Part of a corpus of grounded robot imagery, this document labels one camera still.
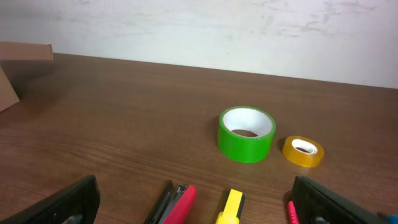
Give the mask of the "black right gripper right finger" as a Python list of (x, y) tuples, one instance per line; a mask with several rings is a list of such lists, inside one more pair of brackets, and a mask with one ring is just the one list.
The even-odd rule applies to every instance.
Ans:
[(387, 220), (304, 176), (295, 178), (291, 199), (300, 223), (383, 224)]

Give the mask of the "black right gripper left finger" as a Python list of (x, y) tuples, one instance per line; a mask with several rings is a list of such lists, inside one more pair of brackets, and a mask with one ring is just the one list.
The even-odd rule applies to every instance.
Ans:
[(44, 198), (6, 218), (3, 224), (94, 223), (100, 206), (100, 191), (94, 175)]

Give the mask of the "orange utility knife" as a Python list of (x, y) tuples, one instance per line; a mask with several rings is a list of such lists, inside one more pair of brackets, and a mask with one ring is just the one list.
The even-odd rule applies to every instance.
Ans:
[(290, 224), (300, 224), (294, 203), (291, 200), (288, 201), (288, 203), (287, 203), (287, 211), (288, 211), (288, 216), (289, 216), (289, 223)]

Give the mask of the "small yellow tape roll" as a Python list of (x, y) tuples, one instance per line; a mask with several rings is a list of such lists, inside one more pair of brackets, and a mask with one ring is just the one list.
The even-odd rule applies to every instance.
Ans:
[(325, 155), (324, 148), (312, 139), (289, 136), (282, 148), (286, 159), (302, 167), (316, 167)]

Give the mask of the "yellow highlighter pen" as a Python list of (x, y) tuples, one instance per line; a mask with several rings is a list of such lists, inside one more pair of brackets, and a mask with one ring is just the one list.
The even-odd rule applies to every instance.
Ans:
[(223, 211), (218, 214), (216, 224), (239, 224), (245, 199), (242, 192), (231, 189)]

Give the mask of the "red black stapler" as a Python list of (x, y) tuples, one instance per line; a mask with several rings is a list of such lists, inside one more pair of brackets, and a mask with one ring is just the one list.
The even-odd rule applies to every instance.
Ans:
[(194, 185), (165, 182), (164, 188), (144, 224), (184, 224), (197, 196)]

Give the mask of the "green tape roll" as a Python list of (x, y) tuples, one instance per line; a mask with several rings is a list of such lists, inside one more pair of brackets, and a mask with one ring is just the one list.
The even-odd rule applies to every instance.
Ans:
[(234, 106), (220, 114), (217, 144), (229, 159), (256, 163), (269, 154), (276, 123), (265, 111), (250, 106)]

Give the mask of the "brown cardboard box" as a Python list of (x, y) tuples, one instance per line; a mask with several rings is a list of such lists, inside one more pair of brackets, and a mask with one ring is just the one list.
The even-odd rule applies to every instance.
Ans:
[(50, 44), (1, 42), (1, 111), (20, 102), (23, 86), (53, 67)]

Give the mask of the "blue white marker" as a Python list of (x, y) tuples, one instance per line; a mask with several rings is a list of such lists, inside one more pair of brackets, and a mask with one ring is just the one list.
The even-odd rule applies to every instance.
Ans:
[(389, 215), (386, 213), (378, 213), (377, 215), (390, 224), (398, 224), (398, 215)]

